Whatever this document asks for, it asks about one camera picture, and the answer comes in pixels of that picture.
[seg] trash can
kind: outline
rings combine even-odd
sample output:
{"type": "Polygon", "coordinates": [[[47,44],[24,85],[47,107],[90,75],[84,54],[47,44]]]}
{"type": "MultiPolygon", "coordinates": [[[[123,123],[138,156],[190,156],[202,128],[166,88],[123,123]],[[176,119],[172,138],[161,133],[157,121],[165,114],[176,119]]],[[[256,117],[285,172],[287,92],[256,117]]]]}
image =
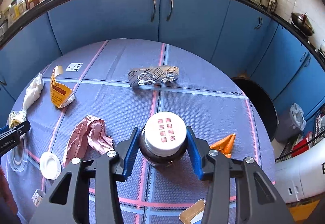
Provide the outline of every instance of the trash can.
{"type": "Polygon", "coordinates": [[[305,128],[303,110],[296,103],[288,107],[279,117],[279,126],[275,133],[277,142],[286,142],[292,136],[298,135],[305,128]]]}
{"type": "Polygon", "coordinates": [[[277,130],[277,111],[269,95],[257,83],[245,77],[233,77],[232,81],[246,94],[260,116],[270,141],[277,130]]]}

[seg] white tissue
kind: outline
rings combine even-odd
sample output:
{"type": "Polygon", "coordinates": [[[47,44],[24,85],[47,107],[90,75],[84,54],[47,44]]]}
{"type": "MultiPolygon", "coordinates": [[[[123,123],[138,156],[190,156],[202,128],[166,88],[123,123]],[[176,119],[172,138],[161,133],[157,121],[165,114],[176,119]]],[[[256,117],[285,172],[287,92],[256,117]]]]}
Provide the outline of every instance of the white tissue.
{"type": "Polygon", "coordinates": [[[62,103],[62,107],[69,105],[74,100],[75,100],[74,93],[72,93],[70,97],[68,97],[68,99],[62,103]]]}
{"type": "Polygon", "coordinates": [[[23,111],[27,111],[27,109],[40,97],[43,86],[43,75],[39,73],[26,89],[26,95],[24,97],[24,102],[22,103],[23,111]]]}

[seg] checkered tablecloth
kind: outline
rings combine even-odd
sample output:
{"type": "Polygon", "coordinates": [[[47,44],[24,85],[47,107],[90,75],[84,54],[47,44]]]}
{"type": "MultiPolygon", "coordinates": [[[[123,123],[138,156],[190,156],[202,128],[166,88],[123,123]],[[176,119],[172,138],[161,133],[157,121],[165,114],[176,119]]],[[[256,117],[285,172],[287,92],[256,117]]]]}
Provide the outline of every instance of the checkered tablecloth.
{"type": "MultiPolygon", "coordinates": [[[[235,133],[232,158],[253,157],[274,181],[274,156],[264,125],[243,92],[220,70],[207,61],[164,43],[116,39],[94,43],[58,58],[43,70],[44,88],[40,98],[28,109],[31,130],[27,134],[29,157],[24,171],[13,172],[4,156],[2,165],[18,205],[23,223],[35,211],[31,200],[36,189],[45,192],[53,183],[42,177],[39,158],[53,152],[62,162],[64,149],[75,126],[87,115],[105,120],[106,133],[114,144],[128,139],[134,127],[141,128],[159,111],[179,115],[193,128],[197,137],[209,144],[235,133]],[[83,63],[78,71],[65,71],[57,81],[70,87],[75,101],[57,109],[50,100],[52,70],[66,69],[71,63],[83,63]],[[176,83],[130,88],[127,73],[133,67],[176,65],[180,68],[176,83]]],[[[13,110],[20,110],[24,92],[13,110]]],[[[88,147],[85,159],[100,154],[88,147]]],[[[235,222],[235,181],[230,181],[230,217],[235,222]]],[[[95,185],[90,184],[89,208],[95,223],[95,185]]],[[[125,223],[180,223],[179,213],[206,197],[208,183],[197,180],[186,153],[174,165],[155,169],[139,152],[132,175],[118,182],[125,223]]]]}

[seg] white plastic lid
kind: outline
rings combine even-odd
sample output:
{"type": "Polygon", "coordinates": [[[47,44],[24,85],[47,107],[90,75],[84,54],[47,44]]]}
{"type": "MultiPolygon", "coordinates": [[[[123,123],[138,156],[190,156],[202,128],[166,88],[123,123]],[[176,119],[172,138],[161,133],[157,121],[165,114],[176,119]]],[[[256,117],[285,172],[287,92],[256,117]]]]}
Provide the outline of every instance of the white plastic lid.
{"type": "Polygon", "coordinates": [[[40,170],[46,179],[55,180],[61,173],[61,164],[59,158],[46,151],[40,158],[40,170]]]}
{"type": "Polygon", "coordinates": [[[158,112],[152,115],[144,128],[148,149],[157,156],[175,154],[186,139],[184,121],[172,112],[158,112]]]}

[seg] cabinet handle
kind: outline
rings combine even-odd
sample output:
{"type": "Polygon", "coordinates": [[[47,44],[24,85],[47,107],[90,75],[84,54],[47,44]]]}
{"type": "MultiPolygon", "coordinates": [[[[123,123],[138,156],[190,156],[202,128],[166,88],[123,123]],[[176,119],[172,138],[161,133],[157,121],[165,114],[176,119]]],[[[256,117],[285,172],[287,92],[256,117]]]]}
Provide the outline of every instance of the cabinet handle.
{"type": "Polygon", "coordinates": [[[254,30],[259,29],[260,24],[261,24],[261,17],[258,17],[258,25],[254,28],[254,30]]]}
{"type": "Polygon", "coordinates": [[[305,64],[305,66],[304,66],[304,67],[307,67],[307,66],[309,66],[309,64],[310,64],[310,57],[309,57],[309,59],[308,59],[308,61],[307,61],[307,63],[305,64]]]}
{"type": "Polygon", "coordinates": [[[6,85],[7,85],[7,83],[6,83],[5,79],[4,79],[4,76],[3,76],[3,75],[1,75],[1,76],[3,77],[3,82],[0,80],[0,84],[2,84],[2,85],[4,85],[4,86],[6,86],[6,85]]]}
{"type": "Polygon", "coordinates": [[[167,21],[169,21],[170,17],[172,16],[173,8],[174,8],[174,0],[170,0],[170,13],[166,19],[167,21]]]}
{"type": "Polygon", "coordinates": [[[304,58],[305,55],[306,55],[306,52],[303,53],[303,56],[301,57],[301,59],[300,59],[299,62],[302,62],[303,61],[303,58],[304,58]]]}
{"type": "Polygon", "coordinates": [[[155,19],[155,15],[156,15],[156,0],[153,0],[153,14],[151,16],[150,22],[153,22],[153,20],[155,19]]]}
{"type": "Polygon", "coordinates": [[[258,19],[260,19],[260,20],[261,20],[261,25],[259,25],[259,27],[257,27],[257,29],[261,28],[261,27],[262,27],[262,25],[263,25],[263,19],[262,19],[261,17],[258,17],[258,19]]]}

